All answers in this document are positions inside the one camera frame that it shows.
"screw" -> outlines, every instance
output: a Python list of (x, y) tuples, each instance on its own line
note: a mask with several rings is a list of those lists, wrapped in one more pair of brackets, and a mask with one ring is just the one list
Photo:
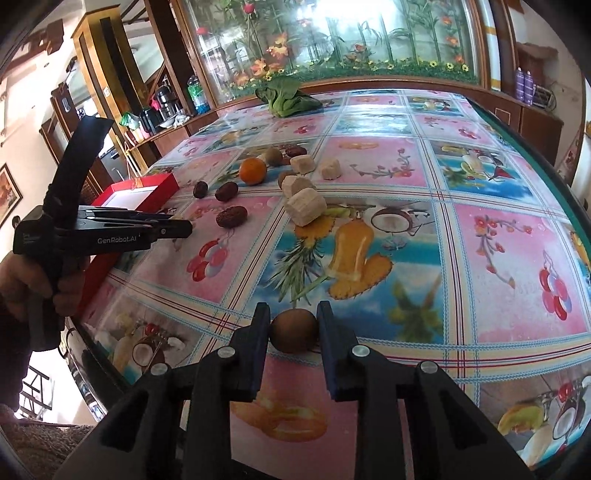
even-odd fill
[(168, 371), (167, 364), (154, 364), (152, 368), (150, 368), (150, 373), (152, 375), (164, 375)]
[(223, 346), (217, 351), (219, 358), (230, 358), (234, 356), (236, 351), (231, 346)]
[(421, 363), (421, 370), (423, 370), (426, 374), (433, 374), (435, 373), (439, 367), (435, 362), (431, 362), (430, 360), (427, 362)]
[(353, 353), (354, 356), (368, 356), (369, 348), (367, 348), (365, 345), (355, 345), (351, 349), (351, 353)]

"picture frame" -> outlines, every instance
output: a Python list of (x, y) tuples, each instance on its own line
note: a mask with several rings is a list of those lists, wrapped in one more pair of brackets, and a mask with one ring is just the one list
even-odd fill
[(0, 228), (22, 200), (22, 193), (14, 182), (6, 164), (0, 167)]

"tofu block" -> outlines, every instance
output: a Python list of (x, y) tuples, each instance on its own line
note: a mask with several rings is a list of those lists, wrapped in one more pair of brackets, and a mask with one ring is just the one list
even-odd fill
[(341, 176), (340, 163), (336, 158), (328, 158), (320, 163), (320, 175), (325, 180), (335, 180)]
[(300, 190), (304, 189), (316, 189), (314, 184), (307, 179), (306, 177), (300, 177), (298, 175), (289, 175), (285, 177), (283, 183), (281, 184), (281, 190), (283, 191), (283, 195), (287, 198), (293, 197), (296, 193)]
[(297, 226), (306, 226), (326, 210), (324, 197), (314, 189), (300, 190), (285, 203), (285, 211)]
[(314, 159), (309, 155), (298, 155), (297, 157), (290, 158), (291, 168), (296, 173), (306, 174), (314, 171), (316, 163)]

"flower print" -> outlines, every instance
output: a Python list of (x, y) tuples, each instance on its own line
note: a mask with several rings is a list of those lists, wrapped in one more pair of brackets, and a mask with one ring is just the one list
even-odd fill
[(266, 66), (264, 59), (255, 60), (255, 63), (251, 66), (252, 74), (255, 77), (262, 77), (266, 73)]

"plastic tablecloth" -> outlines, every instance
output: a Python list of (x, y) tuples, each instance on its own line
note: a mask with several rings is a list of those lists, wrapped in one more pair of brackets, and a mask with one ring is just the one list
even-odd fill
[[(573, 443), (591, 418), (590, 265), (552, 182), (460, 95), (318, 98), (286, 119), (265, 105), (231, 113), (153, 165), (180, 185), (163, 211), (193, 234), (123, 254), (85, 312), (93, 340), (134, 383), (227, 344), (259, 301), (275, 316), (330, 300), (361, 343), (441, 365), (528, 465)], [(328, 209), (303, 228), (282, 208), (287, 158), (260, 185), (238, 178), (244, 159), (292, 145), (342, 168), (306, 175)], [(210, 190), (197, 200), (199, 180)], [(213, 193), (228, 180), (240, 192), (222, 204)], [(248, 220), (218, 227), (232, 205)], [(330, 400), (318, 348), (269, 345), (257, 400), (231, 409), (233, 457), (286, 480), (353, 478), (356, 409)]]

